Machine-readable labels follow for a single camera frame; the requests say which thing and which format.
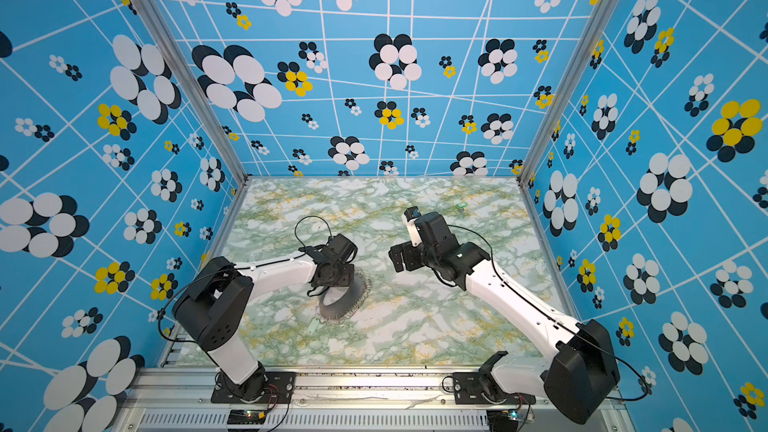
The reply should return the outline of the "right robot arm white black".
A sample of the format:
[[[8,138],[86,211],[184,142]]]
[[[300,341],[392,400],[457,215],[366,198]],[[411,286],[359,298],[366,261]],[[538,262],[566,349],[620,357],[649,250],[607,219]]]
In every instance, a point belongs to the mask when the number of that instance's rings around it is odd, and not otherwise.
[[[498,351],[476,371],[469,392],[493,405],[513,395],[546,398],[567,419],[585,424],[620,382],[606,328],[595,320],[580,322],[541,300],[502,269],[487,241],[460,242],[457,226],[440,213],[409,207],[402,222],[409,239],[389,250],[397,272],[432,270],[511,322],[542,356],[538,364],[524,366]]]

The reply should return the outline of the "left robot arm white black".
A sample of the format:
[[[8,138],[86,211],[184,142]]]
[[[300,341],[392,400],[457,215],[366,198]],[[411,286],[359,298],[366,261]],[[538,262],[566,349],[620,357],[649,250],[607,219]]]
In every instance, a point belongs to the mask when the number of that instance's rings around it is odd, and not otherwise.
[[[288,401],[290,391],[278,385],[238,335],[246,308],[256,298],[308,284],[319,300],[325,321],[343,320],[357,310],[368,285],[355,274],[358,247],[342,234],[326,243],[264,263],[211,259],[172,307],[172,316],[218,368],[214,403]]]

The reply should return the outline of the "steel key organizer plate with rings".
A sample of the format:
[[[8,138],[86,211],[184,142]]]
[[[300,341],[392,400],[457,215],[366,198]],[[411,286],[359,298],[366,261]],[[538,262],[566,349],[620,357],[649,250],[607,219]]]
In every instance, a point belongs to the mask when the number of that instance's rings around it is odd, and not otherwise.
[[[346,287],[329,287],[319,296],[318,313],[321,319],[339,322],[350,318],[368,297],[371,283],[362,273],[355,273]]]

